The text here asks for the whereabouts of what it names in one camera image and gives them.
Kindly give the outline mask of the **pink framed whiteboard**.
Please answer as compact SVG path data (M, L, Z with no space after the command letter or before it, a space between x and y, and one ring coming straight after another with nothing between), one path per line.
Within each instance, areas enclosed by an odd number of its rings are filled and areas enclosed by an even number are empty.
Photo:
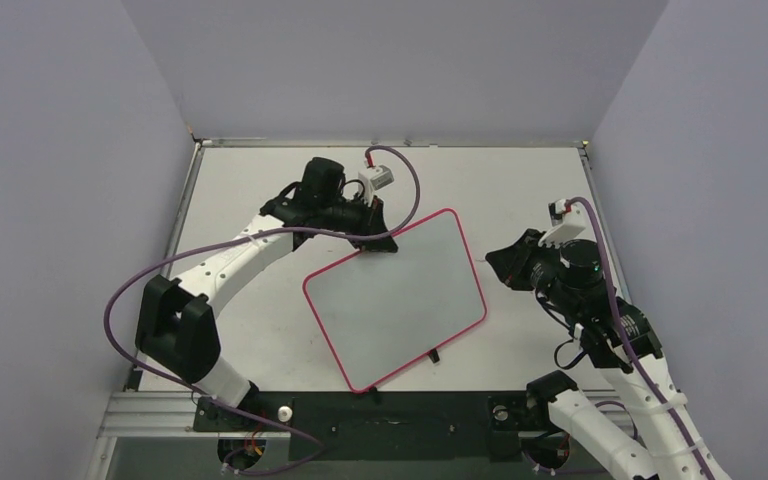
M488 314L455 210L438 210L395 240L395 253L356 252L302 283L339 371L356 394L400 374Z

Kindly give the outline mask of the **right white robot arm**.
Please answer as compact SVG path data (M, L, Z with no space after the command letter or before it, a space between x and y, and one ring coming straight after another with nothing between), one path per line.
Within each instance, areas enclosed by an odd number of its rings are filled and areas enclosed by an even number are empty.
M505 286L533 293L563 325L618 394L637 434L623 432L564 368L527 385L526 418L569 434L615 479L728 478L691 418L651 323L617 294L602 240L553 235L528 229L485 260Z

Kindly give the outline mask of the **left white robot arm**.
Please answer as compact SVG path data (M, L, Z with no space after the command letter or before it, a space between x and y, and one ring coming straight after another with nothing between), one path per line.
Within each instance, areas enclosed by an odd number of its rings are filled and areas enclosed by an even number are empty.
M258 416L256 385L222 357L216 325L221 310L270 264L296 251L315 230L348 234L360 251L395 253L377 191L394 180L384 165L366 163L359 188L348 185L341 164L312 158L301 180L268 200L224 248L183 273L157 275L143 290L135 345L183 382L221 401L219 416L232 429L251 427Z

